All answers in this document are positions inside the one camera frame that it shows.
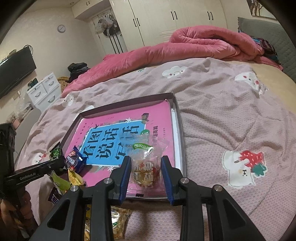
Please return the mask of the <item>left hand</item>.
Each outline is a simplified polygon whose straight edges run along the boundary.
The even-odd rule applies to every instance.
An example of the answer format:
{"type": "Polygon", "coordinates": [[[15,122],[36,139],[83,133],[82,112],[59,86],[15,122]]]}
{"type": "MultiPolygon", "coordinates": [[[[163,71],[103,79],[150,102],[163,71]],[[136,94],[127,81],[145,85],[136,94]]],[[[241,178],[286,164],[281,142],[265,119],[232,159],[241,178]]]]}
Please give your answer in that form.
{"type": "Polygon", "coordinates": [[[29,192],[25,190],[21,200],[23,205],[16,209],[9,201],[1,199],[1,240],[25,240],[21,228],[28,232],[29,237],[38,228],[29,192]]]}

